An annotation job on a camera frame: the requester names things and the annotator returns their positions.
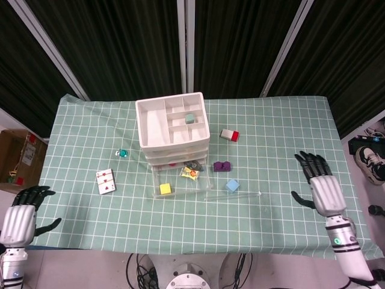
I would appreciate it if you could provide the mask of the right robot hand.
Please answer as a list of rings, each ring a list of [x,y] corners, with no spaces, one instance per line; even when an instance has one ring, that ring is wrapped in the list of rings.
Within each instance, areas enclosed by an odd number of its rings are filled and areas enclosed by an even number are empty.
[[[291,196],[297,203],[308,207],[324,217],[342,214],[346,202],[337,178],[332,174],[327,161],[320,155],[300,151],[295,154],[310,186],[312,200],[305,200],[296,191]]]

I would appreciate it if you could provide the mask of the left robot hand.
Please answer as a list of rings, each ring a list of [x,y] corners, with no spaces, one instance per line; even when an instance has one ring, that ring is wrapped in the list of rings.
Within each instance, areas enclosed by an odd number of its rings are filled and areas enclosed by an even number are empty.
[[[35,185],[21,190],[5,213],[1,229],[1,244],[6,248],[27,247],[34,238],[54,230],[61,222],[36,227],[37,211],[44,199],[55,195],[49,186]]]

